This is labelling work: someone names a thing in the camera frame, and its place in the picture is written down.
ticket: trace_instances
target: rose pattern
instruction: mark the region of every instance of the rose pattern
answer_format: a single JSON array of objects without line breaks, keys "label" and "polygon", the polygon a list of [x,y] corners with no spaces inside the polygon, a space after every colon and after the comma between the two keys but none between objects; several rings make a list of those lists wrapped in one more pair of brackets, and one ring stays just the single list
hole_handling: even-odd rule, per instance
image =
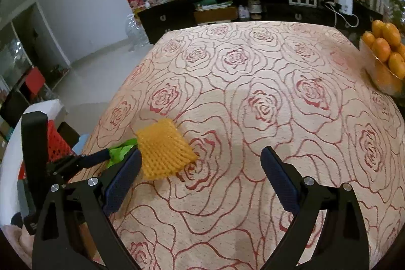
[{"label": "rose pattern", "polygon": [[405,124],[392,99],[361,75],[361,62],[341,33],[322,26],[245,22],[165,34],[85,149],[94,153],[167,116],[198,156],[165,180],[139,176],[110,218],[139,266],[259,269],[292,220],[260,166],[267,145],[303,176],[350,182],[374,265],[405,221]]}]

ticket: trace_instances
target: glass bowl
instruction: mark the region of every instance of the glass bowl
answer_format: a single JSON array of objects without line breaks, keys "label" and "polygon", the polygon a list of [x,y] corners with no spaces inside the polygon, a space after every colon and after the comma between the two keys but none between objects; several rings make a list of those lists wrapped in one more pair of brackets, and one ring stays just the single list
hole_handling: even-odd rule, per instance
[{"label": "glass bowl", "polygon": [[395,98],[405,98],[403,80],[394,75],[388,66],[382,63],[361,39],[360,53],[364,59],[364,67],[374,85],[382,93]]}]

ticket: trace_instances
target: metal bolt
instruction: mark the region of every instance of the metal bolt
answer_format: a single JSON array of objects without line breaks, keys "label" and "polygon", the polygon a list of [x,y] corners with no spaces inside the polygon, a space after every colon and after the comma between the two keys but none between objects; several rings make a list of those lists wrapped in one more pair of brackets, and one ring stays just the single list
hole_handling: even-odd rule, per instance
[{"label": "metal bolt", "polygon": [[59,190],[59,185],[58,184],[53,184],[52,187],[51,187],[51,191],[55,192],[55,191],[58,191],[58,190]]},{"label": "metal bolt", "polygon": [[310,176],[307,176],[306,178],[304,178],[304,183],[306,185],[313,185],[315,183],[315,180]]},{"label": "metal bolt", "polygon": [[94,186],[98,183],[98,178],[89,178],[89,180],[87,181],[87,184],[90,186]]},{"label": "metal bolt", "polygon": [[352,186],[349,183],[343,183],[343,189],[346,191],[351,191]]}]

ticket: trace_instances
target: red mesh basket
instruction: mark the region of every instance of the red mesh basket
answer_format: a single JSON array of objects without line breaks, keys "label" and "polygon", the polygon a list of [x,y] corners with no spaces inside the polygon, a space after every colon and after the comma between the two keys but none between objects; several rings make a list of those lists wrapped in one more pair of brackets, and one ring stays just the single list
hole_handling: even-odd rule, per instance
[{"label": "red mesh basket", "polygon": [[[56,161],[74,152],[55,128],[53,120],[48,120],[48,161]],[[24,163],[21,164],[18,179],[26,178]]]}]

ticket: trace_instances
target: white cable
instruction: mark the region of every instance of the white cable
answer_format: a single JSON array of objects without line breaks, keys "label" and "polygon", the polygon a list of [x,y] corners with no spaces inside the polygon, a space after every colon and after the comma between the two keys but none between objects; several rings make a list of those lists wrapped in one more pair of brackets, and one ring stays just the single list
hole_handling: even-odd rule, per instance
[{"label": "white cable", "polygon": [[340,15],[340,16],[343,18],[343,20],[345,20],[345,22],[347,23],[347,25],[348,25],[349,27],[352,27],[352,28],[357,28],[357,27],[358,27],[358,25],[359,25],[359,23],[360,23],[360,20],[358,19],[357,15],[353,14],[353,16],[355,16],[356,19],[357,19],[357,23],[356,23],[355,26],[352,26],[352,25],[346,20],[346,18],[345,18],[342,14],[340,14],[339,12],[337,12],[337,11],[335,10],[335,8],[333,7],[334,5],[335,5],[335,4],[332,3],[332,2],[326,2],[326,3],[325,3],[325,7],[335,13],[335,28],[336,28],[336,24],[337,24],[337,16],[336,16],[337,14]]}]

